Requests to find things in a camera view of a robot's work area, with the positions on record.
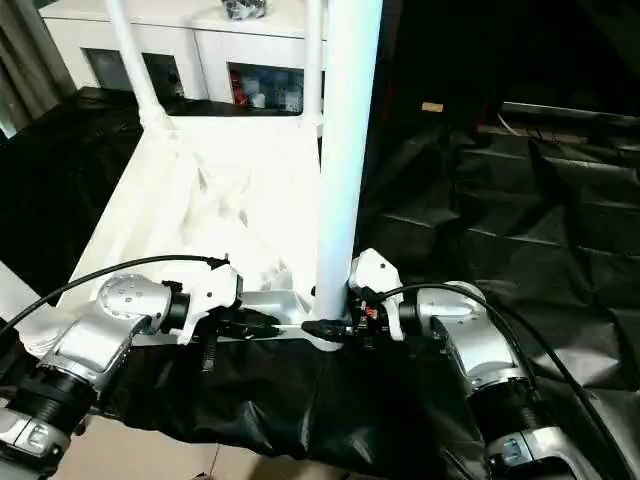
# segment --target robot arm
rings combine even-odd
[[[379,255],[363,264],[366,258],[361,257],[351,277],[358,292],[352,321],[305,322],[305,331],[329,341],[356,340],[365,348],[375,348],[380,339],[398,341],[405,335],[445,339],[464,379],[469,407],[487,442],[494,474],[520,480],[540,471],[546,475],[546,465],[556,468],[561,462],[566,473],[570,472],[569,478],[601,479],[558,427],[527,369],[482,305],[462,293],[438,288],[419,289],[415,300],[399,294],[380,303],[376,292],[397,287],[397,271]],[[449,285],[484,299],[473,285]]]
[[[484,298],[473,285],[451,283]],[[425,288],[417,293],[414,311],[425,330],[449,338],[495,473],[529,478],[527,470],[559,460],[576,480],[600,480],[538,398],[484,307],[460,293]]]
[[[239,306],[241,289],[242,279],[229,265],[204,274],[191,294],[142,275],[107,280],[0,408],[0,478],[33,480],[55,473],[71,434],[109,385],[135,335],[164,332],[188,343],[211,311]]]

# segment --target black fabric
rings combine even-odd
[[[209,102],[170,107],[244,113]],[[2,260],[39,293],[71,273],[139,138],[137,122],[130,95],[85,90],[0,147]],[[637,165],[638,154],[423,130],[367,166],[357,238],[358,251],[378,249],[405,282],[472,281],[533,322],[589,388],[634,466]],[[623,478],[542,350],[516,331],[562,426],[598,468]],[[224,344],[209,374],[202,346],[136,348],[103,407],[183,441],[392,478],[487,478],[484,444],[440,347],[327,354],[302,341]],[[16,360],[18,350],[2,352]],[[17,365],[4,369],[3,384],[32,362],[20,358],[0,363]]]
[[[638,166],[638,153],[425,131],[370,177],[359,232],[359,248],[377,249],[406,282],[471,281],[532,322],[636,469]],[[514,328],[562,426],[625,478],[540,346]]]

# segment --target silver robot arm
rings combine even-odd
[[[473,285],[450,283],[484,298]],[[425,330],[448,336],[494,469],[517,472],[557,459],[576,480],[601,479],[540,404],[509,342],[484,307],[460,293],[422,289],[415,311]]]
[[[71,434],[109,385],[134,336],[162,331],[188,343],[209,312],[239,305],[242,279],[230,266],[202,280],[190,294],[142,275],[107,280],[0,408],[0,478],[34,480],[55,473]]]

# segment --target black cloth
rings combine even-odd
[[[133,152],[134,105],[126,94],[84,90],[0,147],[2,260],[39,293],[69,277]],[[638,154],[425,130],[378,160],[367,170],[356,253],[376,248],[406,282],[472,281],[533,322],[635,466]],[[539,346],[516,331],[562,426],[598,468],[623,478]],[[441,347],[412,340],[328,354],[304,341],[225,344],[209,374],[199,345],[136,348],[103,407],[188,442],[391,478],[487,478],[484,444]]]

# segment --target white pipe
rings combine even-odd
[[[317,318],[344,315],[378,50],[382,0],[330,0]]]
[[[0,262],[0,317],[9,321],[40,296],[4,263]],[[42,357],[69,325],[70,320],[60,310],[43,305],[16,326],[27,351]]]
[[[306,119],[320,122],[322,114],[322,20],[323,0],[306,2],[306,58],[304,66],[303,115]]]
[[[133,87],[133,92],[140,108],[140,123],[143,126],[149,125],[151,121],[158,117],[166,116],[164,109],[160,106],[158,97],[151,83],[151,77],[144,64],[144,59],[140,53],[131,25],[127,20],[122,0],[105,0],[111,25],[120,43],[120,54],[124,62],[129,81]]]

